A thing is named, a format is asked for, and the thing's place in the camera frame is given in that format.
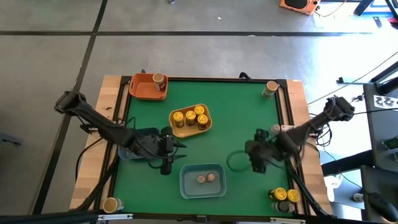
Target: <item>wooden board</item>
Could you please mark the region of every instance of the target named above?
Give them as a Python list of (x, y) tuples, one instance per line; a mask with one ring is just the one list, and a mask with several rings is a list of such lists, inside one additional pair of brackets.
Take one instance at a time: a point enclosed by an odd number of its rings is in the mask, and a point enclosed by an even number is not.
[[(112, 118), (114, 113), (120, 80), (120, 76), (106, 75), (99, 92), (97, 106), (95, 109), (109, 119)], [(303, 85), (302, 82), (298, 80), (288, 80), (287, 85), (294, 125), (300, 125), (309, 120), (307, 101), (305, 100)], [(122, 117), (123, 115), (127, 94), (126, 86), (122, 98), (121, 109), (119, 110), (119, 117)], [(284, 117), (287, 116), (286, 111), (282, 111), (282, 115)], [(89, 135), (86, 145), (88, 146), (98, 138), (98, 134)], [(106, 141), (100, 141), (83, 155), (70, 208), (76, 208), (79, 206), (98, 183), (105, 148)], [(305, 147), (305, 157), (302, 162), (302, 167), (306, 186), (314, 196), (315, 200), (317, 200), (317, 202), (322, 206), (322, 208), (331, 214), (331, 207), (326, 194), (326, 187), (323, 180), (318, 152), (313, 150), (311, 147)], [(107, 193), (108, 184), (106, 184), (104, 187), (102, 200), (106, 198)], [(303, 213), (302, 206), (299, 206), (299, 213)]]

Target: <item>green table surface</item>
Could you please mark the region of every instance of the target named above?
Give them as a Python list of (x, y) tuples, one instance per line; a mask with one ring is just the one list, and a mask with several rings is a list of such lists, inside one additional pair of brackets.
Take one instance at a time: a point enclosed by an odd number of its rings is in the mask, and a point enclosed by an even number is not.
[[(268, 166), (266, 174), (251, 169), (232, 172), (226, 165), (228, 154), (244, 150), (256, 128), (278, 124), (275, 98), (263, 100), (261, 83), (170, 82), (164, 101), (143, 101), (134, 97), (128, 118), (136, 117), (136, 128), (169, 126), (169, 113), (186, 106), (207, 105), (213, 126), (203, 134), (179, 139), (187, 155), (173, 163), (170, 175), (160, 175), (146, 162), (121, 160), (114, 197), (124, 200), (125, 212), (198, 215), (283, 216), (271, 207), (270, 189), (289, 188), (285, 169)], [(226, 172), (227, 190), (223, 197), (185, 199), (180, 193), (180, 170), (190, 164), (221, 164)], [(231, 160), (234, 168), (249, 165), (247, 155)]]

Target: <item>orange device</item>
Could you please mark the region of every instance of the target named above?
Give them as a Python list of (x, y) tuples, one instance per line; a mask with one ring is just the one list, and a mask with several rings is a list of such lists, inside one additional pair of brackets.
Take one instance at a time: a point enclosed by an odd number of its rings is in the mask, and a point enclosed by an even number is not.
[(312, 15), (317, 9), (320, 0), (280, 0), (280, 7)]

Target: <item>orange tray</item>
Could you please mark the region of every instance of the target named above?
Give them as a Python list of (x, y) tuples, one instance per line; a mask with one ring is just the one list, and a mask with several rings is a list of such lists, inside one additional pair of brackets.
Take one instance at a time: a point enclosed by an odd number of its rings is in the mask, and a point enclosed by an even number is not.
[[(209, 121), (207, 122), (207, 128), (204, 130), (199, 130), (198, 129), (198, 123), (196, 122), (194, 126), (187, 126), (187, 124), (185, 123), (185, 113), (192, 110), (196, 107), (196, 106), (202, 106), (205, 109), (205, 113), (204, 115), (206, 115), (209, 119)], [(174, 125), (174, 120), (173, 120), (173, 114), (175, 112), (181, 112), (182, 114), (184, 114), (184, 126), (182, 128), (177, 128)], [(211, 120), (211, 116), (210, 116), (210, 112), (209, 109), (207, 108), (206, 105), (204, 105), (203, 103), (197, 104), (197, 105), (193, 105), (193, 106), (188, 106), (186, 108), (181, 108), (178, 110), (173, 110), (170, 114), (169, 114), (169, 122), (170, 122), (170, 126), (173, 128), (173, 134), (174, 136), (178, 137), (178, 138), (186, 138), (189, 136), (193, 136), (196, 134), (200, 134), (200, 133), (204, 133), (206, 131), (208, 131), (211, 128), (211, 125), (213, 124), (212, 120)]]
[(166, 88), (164, 91), (157, 91), (155, 83), (152, 79), (154, 74), (151, 73), (137, 73), (131, 78), (129, 92), (140, 100), (164, 100), (167, 96), (167, 89), (169, 87), (169, 78), (164, 75)]

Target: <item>gray floor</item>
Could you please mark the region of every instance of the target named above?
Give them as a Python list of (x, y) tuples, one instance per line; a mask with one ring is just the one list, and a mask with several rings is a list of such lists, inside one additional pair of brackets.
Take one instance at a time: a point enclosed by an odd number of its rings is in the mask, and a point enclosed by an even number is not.
[[(0, 30), (93, 29), (100, 0), (0, 2)], [(278, 1), (115, 0), (100, 30), (218, 30), (268, 32), (375, 32), (342, 37), (97, 37), (81, 92), (95, 106), (104, 75), (132, 75), (142, 68), (170, 76), (303, 80), (308, 101), (337, 88), (340, 76), (359, 77), (391, 54), (391, 33), (372, 19), (352, 16), (323, 21), (278, 7)], [(29, 213), (62, 116), (53, 105), (71, 88), (89, 37), (0, 36), (0, 132), (23, 139), (21, 147), (0, 150), (0, 215)], [(338, 93), (351, 98), (360, 87)], [(324, 100), (310, 106), (320, 112)], [(358, 104), (358, 110), (364, 110)], [(354, 124), (361, 125), (355, 129)], [(74, 186), (74, 166), (86, 135), (75, 119), (62, 149), (44, 212), (65, 211)], [(329, 150), (350, 155), (370, 147), (366, 116), (333, 124)], [(353, 147), (347, 133), (362, 136)]]

